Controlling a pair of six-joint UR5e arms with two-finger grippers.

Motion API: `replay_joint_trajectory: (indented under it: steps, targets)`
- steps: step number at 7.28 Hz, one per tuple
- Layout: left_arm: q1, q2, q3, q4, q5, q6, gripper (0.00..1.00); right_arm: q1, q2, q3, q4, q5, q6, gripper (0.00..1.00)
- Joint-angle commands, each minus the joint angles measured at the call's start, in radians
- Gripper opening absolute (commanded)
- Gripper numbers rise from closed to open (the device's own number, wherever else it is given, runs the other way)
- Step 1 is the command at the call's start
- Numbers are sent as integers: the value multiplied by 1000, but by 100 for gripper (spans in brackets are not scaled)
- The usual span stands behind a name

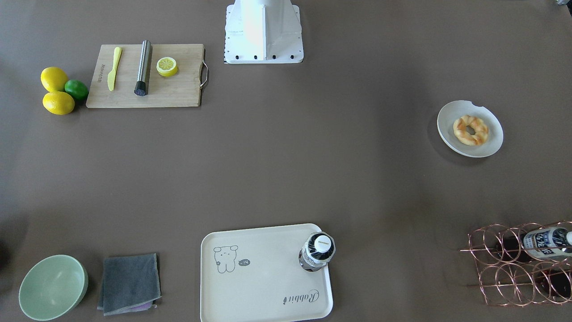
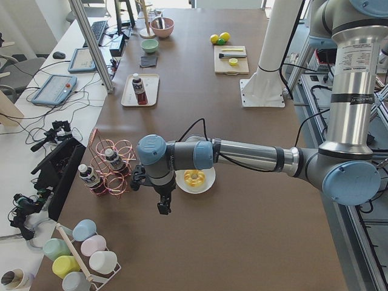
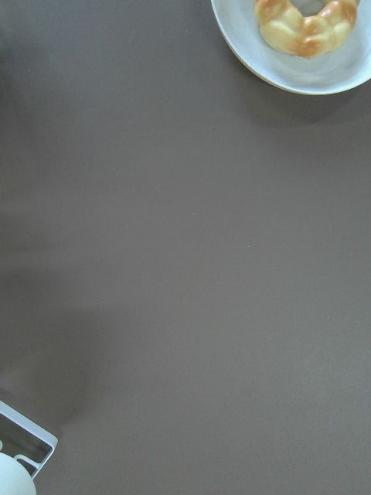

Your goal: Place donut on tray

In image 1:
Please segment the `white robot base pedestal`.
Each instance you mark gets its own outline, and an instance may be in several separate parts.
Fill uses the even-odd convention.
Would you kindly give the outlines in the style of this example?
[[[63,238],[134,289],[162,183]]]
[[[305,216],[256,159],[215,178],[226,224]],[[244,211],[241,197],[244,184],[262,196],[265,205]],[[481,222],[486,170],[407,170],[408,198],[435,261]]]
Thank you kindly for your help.
[[[300,9],[290,0],[236,0],[225,12],[225,63],[303,62]]]

